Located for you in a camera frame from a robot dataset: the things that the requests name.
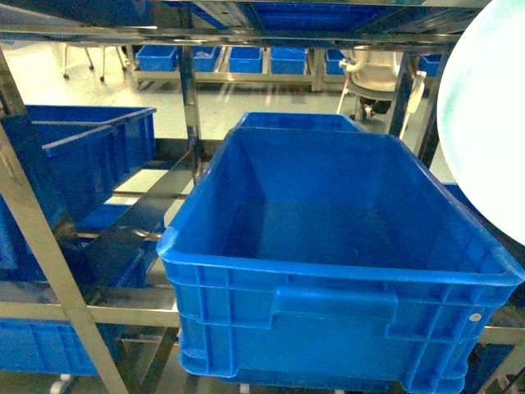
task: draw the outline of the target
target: chair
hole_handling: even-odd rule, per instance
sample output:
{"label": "chair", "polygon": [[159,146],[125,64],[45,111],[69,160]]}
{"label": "chair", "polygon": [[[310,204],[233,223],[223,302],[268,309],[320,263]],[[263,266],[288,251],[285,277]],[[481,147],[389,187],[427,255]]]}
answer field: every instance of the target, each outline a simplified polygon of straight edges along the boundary
{"label": "chair", "polygon": [[[101,48],[102,49],[102,75],[100,76],[100,81],[104,82],[106,80],[106,45],[93,45],[93,44],[73,44],[73,43],[66,43],[64,46],[64,72],[62,76],[65,80],[69,80],[69,74],[67,73],[67,52],[69,48],[82,48],[85,51],[86,56],[89,60],[89,69],[93,71],[95,69],[95,66],[93,64],[93,61],[91,60],[91,56],[89,55],[88,48]],[[116,50],[116,55],[118,56],[118,60],[121,63],[122,70],[124,72],[127,71],[127,67],[122,61],[121,52],[118,47],[114,47]]]}
{"label": "chair", "polygon": [[[402,53],[377,51],[344,51],[345,59],[340,61],[340,67],[345,70],[346,79],[337,113],[340,113],[346,94],[353,92],[355,98],[355,120],[361,120],[359,97],[379,101],[395,100],[395,85],[399,74],[399,63]],[[410,114],[415,113],[421,102],[425,71],[417,71],[414,78],[409,104],[404,116],[403,128],[399,135],[403,137]]]}

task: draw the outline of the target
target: white floor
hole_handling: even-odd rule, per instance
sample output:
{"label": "white floor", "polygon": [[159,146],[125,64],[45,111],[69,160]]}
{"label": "white floor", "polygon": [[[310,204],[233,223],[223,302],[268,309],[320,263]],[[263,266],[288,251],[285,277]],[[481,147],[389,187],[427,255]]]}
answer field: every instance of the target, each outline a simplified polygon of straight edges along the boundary
{"label": "white floor", "polygon": [[[11,71],[26,103],[31,104],[75,104],[152,106],[158,109],[155,115],[157,137],[185,138],[185,120],[180,87],[176,84],[155,83],[139,91],[133,76],[123,73],[112,48],[107,50],[106,82],[99,80],[101,51],[92,49],[95,71],[88,69],[88,61],[81,49],[70,50],[68,73],[70,80],[62,78],[62,46],[59,44],[2,44]],[[224,84],[213,88],[199,86],[199,108],[204,139],[221,140],[226,132],[248,111],[278,112],[334,112],[339,95],[337,93],[309,93],[308,88],[286,88],[277,85],[239,86]],[[419,122],[426,103],[411,118],[404,142],[415,149]],[[352,98],[347,98],[345,112],[354,108]],[[378,116],[365,122],[364,127],[372,132],[384,132],[388,127],[388,115]],[[441,181],[453,181],[440,149],[431,167]],[[138,177],[122,186],[126,190],[144,190],[162,175],[159,171],[142,172]],[[54,375],[0,372],[0,394],[46,393],[57,379]],[[98,378],[81,378],[73,393],[106,392]],[[188,381],[180,369],[174,354],[167,364],[157,393],[235,393],[236,385],[220,383],[215,379],[201,378]],[[255,393],[307,393],[305,391],[259,387]]]}

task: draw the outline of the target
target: plastic crate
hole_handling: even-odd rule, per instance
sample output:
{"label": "plastic crate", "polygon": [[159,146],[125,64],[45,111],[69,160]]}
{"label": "plastic crate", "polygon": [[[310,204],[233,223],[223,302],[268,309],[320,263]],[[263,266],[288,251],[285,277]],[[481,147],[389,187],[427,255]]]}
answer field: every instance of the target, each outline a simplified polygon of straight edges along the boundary
{"label": "plastic crate", "polygon": [[230,72],[262,72],[263,52],[261,48],[235,47],[230,54]]}
{"label": "plastic crate", "polygon": [[512,345],[476,345],[462,394],[476,394],[512,349]]}
{"label": "plastic crate", "polygon": [[242,383],[458,393],[525,279],[399,139],[368,133],[234,129],[157,251],[182,366]]}
{"label": "plastic crate", "polygon": [[221,53],[219,47],[194,47],[194,64],[198,72],[213,72],[217,58]]}
{"label": "plastic crate", "polygon": [[273,48],[272,74],[304,74],[306,49]]}
{"label": "plastic crate", "polygon": [[177,68],[177,47],[144,45],[136,54],[141,71],[174,71]]}
{"label": "plastic crate", "polygon": [[[98,325],[113,357],[121,335],[109,324]],[[0,369],[94,376],[97,371],[75,329],[66,322],[0,319]]]}
{"label": "plastic crate", "polygon": [[363,131],[345,115],[325,113],[248,112],[236,127],[311,131]]}
{"label": "plastic crate", "polygon": [[339,67],[339,61],[344,58],[339,49],[328,49],[326,51],[326,73],[331,76],[343,76],[345,71]]}
{"label": "plastic crate", "polygon": [[384,18],[392,7],[260,2],[254,4],[267,30],[349,32]]}
{"label": "plastic crate", "polygon": [[[102,229],[101,226],[111,225],[127,208],[105,205],[79,223],[77,228],[79,231]],[[84,240],[86,245],[89,242],[90,240]],[[146,272],[157,258],[155,248],[156,242],[145,241],[109,286],[146,287]],[[126,326],[99,324],[98,327],[107,347],[116,358],[116,339]],[[0,319],[0,370],[2,369],[80,376],[97,374],[75,329],[68,322],[11,318]]]}
{"label": "plastic crate", "polygon": [[112,128],[34,123],[67,209],[80,220],[113,193]]}
{"label": "plastic crate", "polygon": [[109,163],[115,186],[155,157],[155,108],[28,105],[27,111],[37,122],[111,126]]}
{"label": "plastic crate", "polygon": [[426,55],[419,58],[419,70],[426,71],[427,76],[436,76],[441,63],[441,55]]}

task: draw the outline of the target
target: caster wheel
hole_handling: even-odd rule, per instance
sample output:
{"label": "caster wheel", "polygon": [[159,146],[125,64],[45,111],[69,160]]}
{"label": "caster wheel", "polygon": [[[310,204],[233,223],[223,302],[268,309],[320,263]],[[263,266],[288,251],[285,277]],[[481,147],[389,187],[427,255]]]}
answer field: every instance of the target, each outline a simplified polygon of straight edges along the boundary
{"label": "caster wheel", "polygon": [[240,394],[249,394],[249,384],[241,384],[239,386],[239,393]]}
{"label": "caster wheel", "polygon": [[60,382],[55,382],[51,386],[51,390],[49,391],[49,394],[64,394],[64,392],[66,392],[68,385],[69,383],[64,382],[63,380],[61,380]]}
{"label": "caster wheel", "polygon": [[58,382],[53,383],[53,385],[51,386],[51,390],[49,390],[49,394],[64,394],[67,388],[71,385],[72,381],[73,377],[71,375],[60,375],[60,380]]}

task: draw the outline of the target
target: crate handle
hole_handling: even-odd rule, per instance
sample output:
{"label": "crate handle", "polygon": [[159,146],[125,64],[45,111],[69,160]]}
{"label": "crate handle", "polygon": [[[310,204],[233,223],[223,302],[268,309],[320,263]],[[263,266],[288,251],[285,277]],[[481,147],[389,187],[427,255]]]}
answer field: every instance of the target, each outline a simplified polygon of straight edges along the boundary
{"label": "crate handle", "polygon": [[347,316],[393,323],[397,304],[393,291],[279,287],[273,298],[272,312],[314,318]]}

